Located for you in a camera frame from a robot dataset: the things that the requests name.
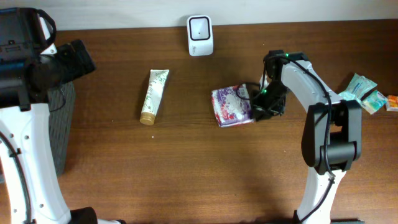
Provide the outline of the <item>red purple pad package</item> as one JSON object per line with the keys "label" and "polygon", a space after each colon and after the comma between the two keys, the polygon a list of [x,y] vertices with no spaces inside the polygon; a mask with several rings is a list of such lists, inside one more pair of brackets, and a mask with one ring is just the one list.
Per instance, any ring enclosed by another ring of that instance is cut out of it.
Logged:
{"label": "red purple pad package", "polygon": [[218,126],[226,128],[253,123],[246,85],[229,86],[211,92],[211,102]]}

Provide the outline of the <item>teal wet wipes pack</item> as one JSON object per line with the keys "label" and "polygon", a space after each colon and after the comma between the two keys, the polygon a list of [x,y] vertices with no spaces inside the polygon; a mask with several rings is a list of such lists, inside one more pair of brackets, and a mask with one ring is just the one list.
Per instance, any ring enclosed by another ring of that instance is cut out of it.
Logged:
{"label": "teal wet wipes pack", "polygon": [[361,98],[376,86],[377,83],[363,75],[358,75],[355,73],[347,88],[338,95],[344,100],[356,100],[359,104],[361,104]]}

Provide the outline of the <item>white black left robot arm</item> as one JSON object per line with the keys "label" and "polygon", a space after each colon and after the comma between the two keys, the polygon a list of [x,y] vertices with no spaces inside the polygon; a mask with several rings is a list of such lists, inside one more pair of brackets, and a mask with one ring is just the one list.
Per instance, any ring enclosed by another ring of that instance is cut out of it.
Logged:
{"label": "white black left robot arm", "polygon": [[70,210],[57,180],[48,92],[96,67],[81,40],[56,47],[56,35],[41,9],[1,10],[1,165],[13,223],[100,222],[91,207]]}

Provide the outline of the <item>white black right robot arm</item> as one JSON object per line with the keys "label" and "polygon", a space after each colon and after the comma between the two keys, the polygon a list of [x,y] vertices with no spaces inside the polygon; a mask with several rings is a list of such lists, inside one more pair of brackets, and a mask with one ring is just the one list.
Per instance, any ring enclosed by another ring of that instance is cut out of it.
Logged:
{"label": "white black right robot arm", "polygon": [[263,59],[258,90],[251,97],[256,121],[284,113],[288,92],[306,111],[301,151],[308,166],[304,195],[291,223],[332,223],[331,208],[340,182],[361,156],[362,112],[316,74],[303,52],[271,50]]}

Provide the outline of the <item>white Pantene tube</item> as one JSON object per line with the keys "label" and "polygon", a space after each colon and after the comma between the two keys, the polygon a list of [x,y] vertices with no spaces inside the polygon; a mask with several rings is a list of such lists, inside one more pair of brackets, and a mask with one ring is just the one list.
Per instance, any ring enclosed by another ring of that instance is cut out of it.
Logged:
{"label": "white Pantene tube", "polygon": [[153,125],[162,100],[165,84],[170,70],[151,70],[149,86],[141,110],[140,122]]}

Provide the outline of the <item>green tissue pack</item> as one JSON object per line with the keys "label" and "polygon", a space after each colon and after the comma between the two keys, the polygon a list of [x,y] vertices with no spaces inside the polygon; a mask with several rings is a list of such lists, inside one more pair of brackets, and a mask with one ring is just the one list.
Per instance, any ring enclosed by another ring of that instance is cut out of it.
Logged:
{"label": "green tissue pack", "polygon": [[374,90],[362,102],[361,106],[369,113],[374,114],[387,102],[387,98],[378,90]]}

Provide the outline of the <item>orange tissue pack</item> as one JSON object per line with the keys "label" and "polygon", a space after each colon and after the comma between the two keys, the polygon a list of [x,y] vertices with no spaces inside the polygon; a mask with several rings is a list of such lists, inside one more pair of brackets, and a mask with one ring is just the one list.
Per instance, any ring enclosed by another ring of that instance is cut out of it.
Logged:
{"label": "orange tissue pack", "polygon": [[398,111],[398,97],[395,95],[388,95],[386,101],[387,111]]}

